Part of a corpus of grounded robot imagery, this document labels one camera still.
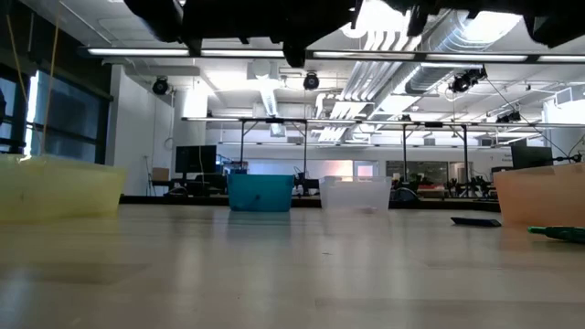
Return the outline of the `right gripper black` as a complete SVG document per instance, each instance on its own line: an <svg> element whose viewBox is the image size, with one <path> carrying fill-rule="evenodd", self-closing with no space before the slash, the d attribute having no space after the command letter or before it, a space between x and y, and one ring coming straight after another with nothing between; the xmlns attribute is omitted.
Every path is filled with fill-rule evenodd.
<svg viewBox="0 0 585 329"><path fill-rule="evenodd" d="M402 14L409 12L408 37L418 37L424 30L429 16L441 10L464 10L471 18L482 11L522 15L517 5L500 0L384 0L384 3Z"/></svg>

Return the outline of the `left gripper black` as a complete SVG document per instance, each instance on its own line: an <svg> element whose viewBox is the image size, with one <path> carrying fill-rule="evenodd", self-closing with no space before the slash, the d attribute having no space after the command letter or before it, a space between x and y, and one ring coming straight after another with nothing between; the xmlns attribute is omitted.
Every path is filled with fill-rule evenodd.
<svg viewBox="0 0 585 329"><path fill-rule="evenodd" d="M358 0L193 0L183 6L182 33L193 39L267 37L282 43L292 68L303 68L306 48L347 24Z"/></svg>

